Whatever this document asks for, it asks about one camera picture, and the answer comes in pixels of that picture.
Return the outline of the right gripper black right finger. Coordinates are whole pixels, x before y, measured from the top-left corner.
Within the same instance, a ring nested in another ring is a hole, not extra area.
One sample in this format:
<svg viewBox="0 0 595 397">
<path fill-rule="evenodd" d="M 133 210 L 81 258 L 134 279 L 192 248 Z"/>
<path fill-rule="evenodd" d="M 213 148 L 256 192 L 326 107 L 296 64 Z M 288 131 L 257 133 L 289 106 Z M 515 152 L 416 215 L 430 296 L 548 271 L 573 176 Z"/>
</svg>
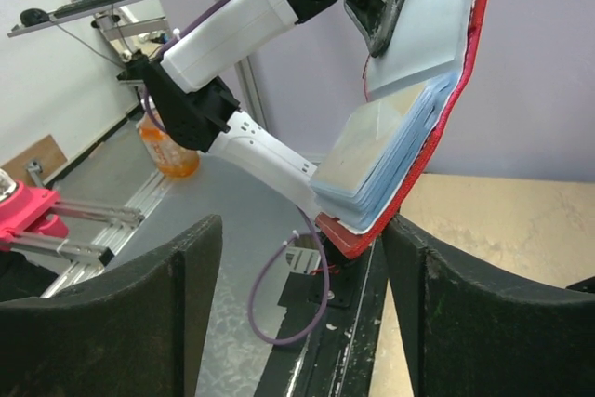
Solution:
<svg viewBox="0 0 595 397">
<path fill-rule="evenodd" d="M 416 396 L 590 396 L 594 296 L 502 270 L 406 218 L 383 232 Z"/>
</svg>

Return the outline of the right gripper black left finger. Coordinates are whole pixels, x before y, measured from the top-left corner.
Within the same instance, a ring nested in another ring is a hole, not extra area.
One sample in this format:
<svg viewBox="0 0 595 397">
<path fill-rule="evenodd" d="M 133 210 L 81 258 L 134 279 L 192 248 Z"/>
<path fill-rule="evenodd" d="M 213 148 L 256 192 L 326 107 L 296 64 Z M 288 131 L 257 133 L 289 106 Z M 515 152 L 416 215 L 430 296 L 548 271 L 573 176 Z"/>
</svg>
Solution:
<svg viewBox="0 0 595 397">
<path fill-rule="evenodd" d="M 1 306 L 5 396 L 192 396 L 222 254 L 210 215 L 50 298 Z"/>
</svg>

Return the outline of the clear plastic card sleeve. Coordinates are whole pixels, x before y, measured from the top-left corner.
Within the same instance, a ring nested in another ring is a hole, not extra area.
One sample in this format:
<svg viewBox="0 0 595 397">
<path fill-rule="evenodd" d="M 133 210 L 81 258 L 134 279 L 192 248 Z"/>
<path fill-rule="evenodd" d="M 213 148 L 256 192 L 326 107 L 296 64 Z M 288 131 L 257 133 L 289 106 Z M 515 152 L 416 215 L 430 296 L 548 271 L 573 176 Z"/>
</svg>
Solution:
<svg viewBox="0 0 595 397">
<path fill-rule="evenodd" d="M 386 52 L 369 60 L 366 91 L 382 99 L 462 71 L 472 0 L 404 0 Z"/>
</svg>

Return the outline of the red leather card holder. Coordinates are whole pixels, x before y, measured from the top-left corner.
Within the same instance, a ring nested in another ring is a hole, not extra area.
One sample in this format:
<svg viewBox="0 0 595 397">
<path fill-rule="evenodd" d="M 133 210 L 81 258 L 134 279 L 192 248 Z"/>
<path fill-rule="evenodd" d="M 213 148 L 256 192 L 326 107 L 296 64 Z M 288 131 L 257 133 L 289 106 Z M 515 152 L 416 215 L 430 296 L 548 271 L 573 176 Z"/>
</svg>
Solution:
<svg viewBox="0 0 595 397">
<path fill-rule="evenodd" d="M 454 109 L 457 100 L 471 77 L 481 38 L 487 1 L 472 0 L 467 31 L 467 48 L 464 54 L 462 74 L 458 84 L 445 103 L 436 126 L 431 130 L 418 157 L 404 178 L 402 185 L 371 229 L 363 234 L 355 234 L 340 225 L 337 220 L 325 214 L 317 217 L 316 223 L 319 228 L 345 258 L 354 259 L 359 257 L 382 233 L 390 220 L 400 211 L 403 201 L 419 180 L 431 156 L 434 154 L 446 128 L 451 111 Z"/>
</svg>

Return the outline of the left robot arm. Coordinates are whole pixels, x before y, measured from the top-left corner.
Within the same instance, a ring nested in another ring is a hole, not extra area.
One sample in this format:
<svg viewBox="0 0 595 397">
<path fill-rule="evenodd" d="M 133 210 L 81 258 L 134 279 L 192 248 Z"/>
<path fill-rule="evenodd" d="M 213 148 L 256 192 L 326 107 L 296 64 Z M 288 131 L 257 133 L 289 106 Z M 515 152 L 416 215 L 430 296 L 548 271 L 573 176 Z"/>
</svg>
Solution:
<svg viewBox="0 0 595 397">
<path fill-rule="evenodd" d="M 219 0 L 139 70 L 145 106 L 188 150 L 238 165 L 308 218 L 321 208 L 305 159 L 257 129 L 221 74 L 275 37 L 342 1 L 371 56 L 388 48 L 404 0 Z"/>
</svg>

